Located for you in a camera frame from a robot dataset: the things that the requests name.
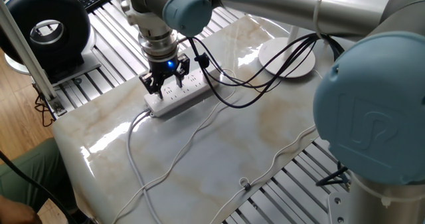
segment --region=white marble surface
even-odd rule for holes
[[[261,44],[274,37],[286,37],[281,27],[263,19],[242,18],[205,40],[216,59],[246,80],[260,67],[257,55]],[[317,69],[322,74],[331,66],[331,54],[315,49]],[[271,78],[261,74],[253,84]],[[224,108],[212,116],[210,125],[194,138],[175,169],[162,184],[149,190],[153,206],[164,224],[210,223],[216,212],[239,189],[238,180],[256,179],[269,167],[274,154],[313,125],[312,101],[320,78],[314,72],[282,82],[255,105],[243,110]],[[226,95],[231,88],[221,88]],[[117,212],[140,188],[126,156],[126,131],[131,119],[145,107],[142,83],[134,78],[99,98],[69,112],[54,124],[54,136],[63,155],[78,205],[101,223],[111,223]],[[245,103],[255,97],[253,90],[238,89],[234,98]],[[161,118],[146,118],[131,139],[131,150],[142,177],[149,182],[163,175],[177,152],[218,102],[208,92],[192,103]],[[312,133],[298,149],[280,156],[270,179],[302,148],[310,144]],[[221,213],[228,217],[254,193],[236,198]],[[136,199],[124,211],[133,210],[118,223],[154,223],[144,200]]]

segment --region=person's leg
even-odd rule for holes
[[[13,163],[47,188],[68,211],[77,210],[74,191],[53,138],[13,160]],[[36,212],[47,200],[47,196],[41,190],[27,183],[5,164],[0,166],[0,195],[29,205]]]

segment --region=black cable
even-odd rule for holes
[[[323,178],[322,180],[318,181],[316,183],[316,186],[321,187],[324,185],[330,185],[330,184],[335,184],[335,183],[344,183],[343,180],[335,180],[335,181],[331,181],[332,179],[341,176],[342,174],[344,174],[346,171],[348,171],[347,167],[342,167],[340,169],[338,169],[338,171],[332,173],[331,175]]]
[[[197,51],[195,51],[196,50],[196,47],[194,46],[195,44],[194,44],[194,42],[193,42],[193,40],[192,39],[189,39],[189,41],[191,41],[191,44],[192,44],[192,46],[193,46],[193,48],[194,48],[194,52],[195,52],[195,54],[197,54],[198,52]],[[266,91],[267,91],[267,89],[269,89],[269,87],[272,85],[272,83],[279,77],[279,75],[281,75],[281,73],[283,73],[283,71],[285,71],[285,69],[287,69],[287,67],[289,66],[289,64],[291,63],[291,61],[292,61],[292,59],[294,58],[294,57],[298,57],[307,47],[303,47],[304,45],[305,45],[305,43],[306,43],[306,41],[304,41],[303,42],[303,44],[301,44],[299,47],[297,47],[296,49],[295,49],[295,51],[290,55],[290,57],[287,59],[287,61],[285,62],[285,64],[280,68],[280,70],[278,71],[278,73],[271,79],[271,81],[269,81],[269,83],[267,84],[267,86],[265,87],[265,89],[263,89],[263,91],[257,96],[257,97],[255,97],[252,101],[250,101],[250,102],[248,102],[248,103],[246,103],[246,104],[243,104],[243,105],[240,105],[240,106],[237,106],[237,105],[233,105],[233,104],[230,104],[230,103],[228,103],[227,101],[225,101],[218,93],[217,93],[217,91],[215,90],[215,88],[214,88],[214,86],[211,84],[211,81],[209,80],[209,78],[208,78],[208,76],[206,75],[206,72],[205,72],[205,70],[202,68],[201,70],[202,70],[202,72],[203,72],[203,74],[204,74],[204,76],[205,76],[205,78],[206,78],[206,80],[207,80],[207,82],[208,82],[208,84],[209,84],[209,86],[210,86],[210,88],[212,89],[212,92],[214,92],[214,95],[221,101],[221,102],[223,102],[224,104],[226,104],[227,106],[229,106],[229,107],[231,107],[231,108],[245,108],[245,107],[248,107],[248,106],[250,106],[250,105],[252,105],[253,103],[255,103],[256,101],[258,101],[265,93],[266,93]]]
[[[290,44],[288,44],[285,48],[283,48],[281,51],[279,51],[275,56],[273,56],[256,74],[254,74],[254,76],[252,76],[247,81],[244,81],[242,83],[238,83],[237,80],[235,80],[233,77],[231,77],[228,74],[226,74],[225,72],[223,72],[222,69],[221,69],[221,67],[218,66],[216,68],[219,69],[221,71],[221,73],[223,73],[223,75],[225,75],[228,79],[230,79],[231,81],[233,81],[233,82],[235,82],[237,84],[237,85],[229,84],[228,86],[243,86],[243,84],[248,84],[249,82],[251,82],[252,80],[254,80],[261,72],[263,72],[266,69],[266,67],[269,64],[271,64],[275,59],[277,59],[283,52],[285,52],[287,49],[289,49],[292,45],[294,45],[297,42],[300,42],[300,41],[302,41],[304,39],[311,38],[311,37],[317,37],[317,35],[316,34],[309,34],[309,35],[305,35],[303,37],[300,37],[300,38],[294,40],[293,42],[291,42]],[[189,42],[191,42],[191,40],[193,40],[193,39],[196,40],[196,41],[198,41],[203,46],[203,48],[208,52],[209,56],[212,58],[213,63],[217,63],[217,61],[215,61],[215,58],[213,57],[213,55],[211,54],[211,52],[209,52],[209,50],[206,47],[206,45],[204,43],[202,43],[198,38],[196,38],[196,37],[189,38]],[[193,49],[193,47],[195,46],[194,42],[191,42],[191,45],[192,45],[192,49]],[[262,88],[262,87],[266,86],[267,84],[268,83],[262,84],[262,85],[258,85],[258,86],[253,86],[253,87],[255,87],[255,88]]]
[[[41,113],[42,125],[43,125],[43,127],[47,128],[47,127],[51,126],[53,124],[53,122],[56,121],[56,120],[54,119],[54,115],[53,115],[52,111],[46,105],[47,104],[47,101],[46,101],[46,98],[44,97],[44,95],[37,90],[35,84],[33,84],[33,87],[34,87],[34,89],[36,90],[36,92],[38,94],[37,98],[35,99],[35,107],[34,107],[34,109]],[[45,112],[48,112],[48,111],[50,112],[50,115],[53,118],[50,119],[50,123],[49,124],[46,124],[45,123],[45,118],[44,118],[44,113]]]
[[[286,49],[288,49],[291,45],[295,44],[296,41],[292,42],[291,44],[289,44],[287,47],[285,47],[281,52],[279,52],[275,57],[273,57],[266,65],[269,65],[274,59],[276,59],[278,56],[280,56]],[[193,41],[192,38],[189,38],[189,42],[191,43],[193,52],[195,53],[196,57],[200,57],[199,56],[199,52],[196,48],[195,42]],[[308,46],[311,44],[311,40],[307,39],[305,40],[300,46],[298,46],[294,52],[288,57],[288,59],[285,61],[284,65],[280,68],[280,70],[276,73],[276,75],[269,81],[267,82],[267,85],[265,87],[265,89],[263,89],[263,91],[261,91],[261,93],[259,93],[259,95],[257,95],[257,97],[255,97],[253,100],[251,100],[250,102],[243,104],[243,105],[233,105],[231,103],[228,103],[227,101],[225,101],[215,90],[214,86],[211,84],[211,81],[208,77],[208,75],[206,74],[206,70],[203,68],[202,64],[200,64],[201,66],[201,70],[204,74],[205,79],[208,82],[208,85],[210,86],[212,92],[214,93],[214,95],[224,104],[226,104],[227,106],[231,107],[231,108],[245,108],[248,107],[250,105],[252,105],[253,103],[257,102],[265,93],[266,91],[269,89],[269,87],[271,87],[271,85],[273,84],[273,82],[289,67],[289,65],[291,65],[291,63],[299,56],[301,55],[302,52],[304,52],[304,50],[306,48],[308,48]]]
[[[334,54],[334,60],[337,60],[338,57],[344,52],[344,48],[337,41],[332,39],[329,35],[323,34],[323,38],[329,43],[329,46],[332,48],[332,51],[333,51],[333,54]],[[261,84],[261,85],[258,85],[258,86],[246,86],[245,84],[249,83],[256,76],[258,76],[274,59],[276,59],[278,56],[280,56],[284,51],[286,51],[286,49],[288,49],[289,47],[294,45],[296,42],[299,42],[303,39],[312,39],[312,42],[313,42],[313,41],[318,41],[320,38],[315,33],[313,33],[313,34],[305,35],[303,37],[296,39],[294,42],[290,43],[287,47],[285,47],[282,51],[280,51],[276,56],[274,56],[266,65],[264,65],[252,78],[250,78],[246,82],[239,82],[240,81],[239,79],[233,78],[233,77],[229,76],[228,74],[226,74],[223,71],[223,69],[221,69],[221,67],[218,65],[217,61],[215,60],[215,58],[211,54],[210,50],[208,50],[207,46],[201,40],[199,40],[198,38],[193,37],[193,39],[196,40],[198,43],[200,43],[203,46],[203,48],[207,51],[207,53],[209,54],[214,66],[223,75],[225,75],[227,78],[229,78],[231,81],[233,81],[235,83],[235,84],[227,84],[227,83],[222,82],[222,84],[227,85],[227,86],[243,86],[243,87],[246,87],[246,88],[262,88],[262,87],[266,86],[268,83]]]
[[[64,213],[69,223],[77,224],[77,222],[71,217],[71,214],[69,214],[66,211],[65,207],[61,204],[61,202],[59,202],[59,200],[51,192],[49,192],[45,187],[43,187],[42,185],[40,185],[39,183],[31,179],[29,176],[25,175],[25,173],[23,173],[17,166],[15,166],[15,164],[13,164],[12,161],[9,160],[9,158],[7,158],[2,151],[0,151],[0,159],[2,159],[3,162],[5,162],[5,164],[8,165],[12,169],[12,171],[14,171],[19,177],[23,178],[25,181],[29,182],[31,185],[35,186],[37,189],[44,192],[47,195],[47,197],[50,200],[52,200],[53,203],[56,204],[56,206],[58,206],[59,209]]]

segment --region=white cable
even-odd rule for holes
[[[137,118],[139,118],[139,116],[141,116],[142,114],[144,114],[144,115],[136,122]],[[139,180],[139,183],[140,183],[140,186],[141,187],[143,187],[145,184],[143,183],[143,179],[141,178],[140,171],[137,168],[136,164],[134,163],[133,156],[131,155],[131,152],[130,152],[130,139],[131,139],[131,134],[133,133],[133,129],[135,128],[135,126],[137,125],[137,123],[139,123],[140,121],[142,121],[144,118],[148,117],[150,114],[151,114],[151,111],[150,110],[144,110],[143,112],[141,112],[140,114],[138,114],[131,121],[130,126],[128,127],[127,139],[126,139],[126,147],[127,147],[128,160],[130,161],[131,167],[133,168],[133,171],[134,171],[135,175],[137,176],[137,179]],[[155,213],[155,210],[153,209],[152,202],[151,202],[149,196],[147,195],[146,189],[143,190],[143,194],[145,195],[147,206],[148,206],[149,211],[151,212],[152,217],[154,218],[155,222],[157,224],[162,224],[162,222],[159,220],[157,214]]]
[[[315,29],[315,32],[316,32],[317,36],[320,39],[323,39],[323,37],[321,36],[321,30],[319,28],[319,11],[320,11],[321,1],[322,0],[317,0],[316,6],[314,7],[313,24],[314,24],[314,29]]]
[[[273,157],[273,162],[272,162],[272,165],[270,166],[270,168],[263,174],[263,175],[261,175],[260,177],[258,177],[257,179],[255,179],[252,183],[249,183],[249,181],[248,181],[248,178],[246,178],[246,177],[243,177],[243,178],[241,178],[240,180],[239,180],[239,185],[243,185],[242,184],[242,180],[246,180],[249,184],[250,184],[250,186],[252,187],[255,183],[257,183],[257,181],[259,181],[260,179],[262,179],[264,176],[266,176],[268,173],[270,173],[270,171],[273,169],[273,166],[274,166],[274,163],[275,163],[275,161],[276,161],[276,159],[278,158],[278,156],[280,155],[280,154],[282,154],[282,152],[283,151],[285,151],[286,149],[288,149],[289,147],[291,147],[291,146],[293,146],[294,144],[296,144],[297,143],[297,141],[299,140],[299,138],[300,137],[304,137],[305,135],[307,135],[307,134],[309,134],[309,133],[311,133],[312,131],[314,131],[315,130],[315,125],[313,125],[313,126],[311,126],[310,128],[308,128],[308,129],[306,129],[306,130],[304,130],[304,131],[302,131],[299,135],[298,135],[298,137],[297,137],[297,139],[295,139],[295,141],[293,141],[290,145],[287,145],[286,147],[284,147],[284,148],[282,148],[281,150],[279,150],[276,154],[275,154],[275,156]],[[239,190],[236,194],[234,194],[233,195],[233,197],[232,198],[230,198],[230,200],[228,200],[221,208],[220,208],[220,210],[218,210],[218,212],[217,212],[217,214],[215,215],[215,217],[212,219],[212,221],[210,222],[210,224],[213,224],[213,222],[215,221],[215,219],[218,217],[218,215],[220,214],[220,212],[239,194],[239,193],[241,193],[242,191],[244,191],[245,190],[245,188],[242,188],[241,190]]]
[[[223,70],[227,70],[229,72],[231,72],[233,74],[233,76],[236,78],[235,73],[232,70],[229,70],[227,68],[224,68]],[[228,100],[234,93],[236,92],[236,88],[233,90],[232,94],[230,94],[227,98],[225,98],[224,100]],[[207,120],[213,115],[214,111],[217,109],[218,105],[222,104],[222,102],[219,102],[211,111],[211,113],[208,115],[207,118],[205,118],[204,122],[202,122],[201,125],[198,126],[198,128],[193,132],[192,136],[189,138],[189,140],[187,141],[187,143],[180,149],[179,153],[175,156],[173,163],[171,164],[170,168],[168,169],[168,171],[166,173],[164,173],[164,175],[162,175],[161,177],[158,177],[157,179],[154,179],[153,181],[150,181],[149,183],[147,183],[146,185],[144,185],[143,187],[141,187],[134,195],[133,197],[131,197],[131,199],[122,207],[122,209],[120,210],[120,212],[116,215],[115,219],[112,221],[112,224],[116,224],[117,220],[120,218],[121,213],[124,211],[124,209],[126,209],[128,207],[128,205],[135,199],[135,197],[137,197],[137,195],[144,191],[145,189],[147,189],[148,186],[150,186],[152,183],[155,183],[155,185],[163,182],[168,175],[171,173],[171,171],[173,170],[175,164],[177,163],[177,160],[179,159],[180,154],[183,152],[183,150],[190,144],[191,140],[193,139],[193,137],[195,136],[195,134],[199,131],[199,129],[202,128],[202,126],[207,122]]]
[[[313,70],[314,70],[314,72],[316,72],[319,75],[320,79],[323,79],[323,77],[320,75],[319,71],[317,71],[316,69],[313,69]]]

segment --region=white power strip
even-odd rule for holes
[[[220,72],[213,66],[210,65],[207,69],[210,74],[219,79]],[[211,84],[216,86],[218,82],[210,78]],[[151,108],[152,114],[155,117],[160,117],[174,108],[186,103],[196,96],[208,91],[210,86],[204,78],[202,70],[198,68],[190,72],[183,80],[182,88],[177,86],[175,80],[169,84],[162,86],[163,99],[159,99],[156,94],[146,94],[146,104]]]

